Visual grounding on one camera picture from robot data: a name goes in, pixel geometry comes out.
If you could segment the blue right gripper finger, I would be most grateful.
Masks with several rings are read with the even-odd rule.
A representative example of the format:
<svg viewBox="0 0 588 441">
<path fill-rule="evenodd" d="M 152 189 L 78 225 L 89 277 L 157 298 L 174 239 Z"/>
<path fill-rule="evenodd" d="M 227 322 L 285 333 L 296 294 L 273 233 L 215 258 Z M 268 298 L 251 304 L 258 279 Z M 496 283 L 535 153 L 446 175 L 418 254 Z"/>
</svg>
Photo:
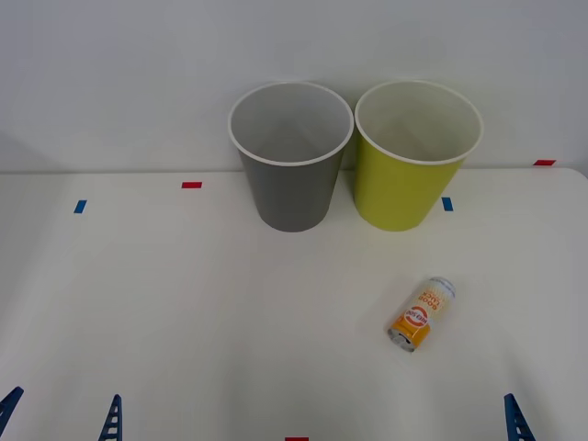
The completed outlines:
<svg viewBox="0 0 588 441">
<path fill-rule="evenodd" d="M 503 397 L 508 441 L 535 441 L 535 437 L 512 393 Z"/>
</svg>

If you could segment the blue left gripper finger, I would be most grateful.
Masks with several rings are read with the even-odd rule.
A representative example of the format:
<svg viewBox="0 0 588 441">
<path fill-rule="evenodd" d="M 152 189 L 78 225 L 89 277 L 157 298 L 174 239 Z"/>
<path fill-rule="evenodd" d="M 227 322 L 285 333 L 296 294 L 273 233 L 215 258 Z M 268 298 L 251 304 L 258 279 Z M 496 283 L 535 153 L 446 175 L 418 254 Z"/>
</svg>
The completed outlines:
<svg viewBox="0 0 588 441">
<path fill-rule="evenodd" d="M 23 393 L 21 387 L 15 387 L 1 400 L 0 425 L 7 425 Z"/>
<path fill-rule="evenodd" d="M 122 441 L 122 399 L 115 394 L 98 441 Z"/>
</svg>

